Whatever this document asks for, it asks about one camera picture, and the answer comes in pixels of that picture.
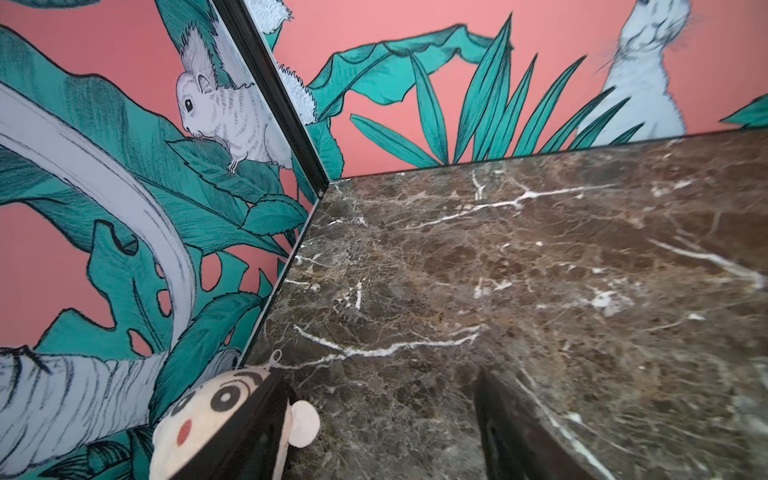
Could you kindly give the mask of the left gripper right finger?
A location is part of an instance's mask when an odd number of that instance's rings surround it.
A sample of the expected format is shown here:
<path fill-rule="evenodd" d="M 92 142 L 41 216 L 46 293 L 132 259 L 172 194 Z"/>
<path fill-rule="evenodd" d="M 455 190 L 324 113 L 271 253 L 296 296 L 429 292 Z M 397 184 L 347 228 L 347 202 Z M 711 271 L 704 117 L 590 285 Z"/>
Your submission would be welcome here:
<path fill-rule="evenodd" d="M 489 479 L 594 478 L 491 372 L 478 372 L 473 393 Z"/>

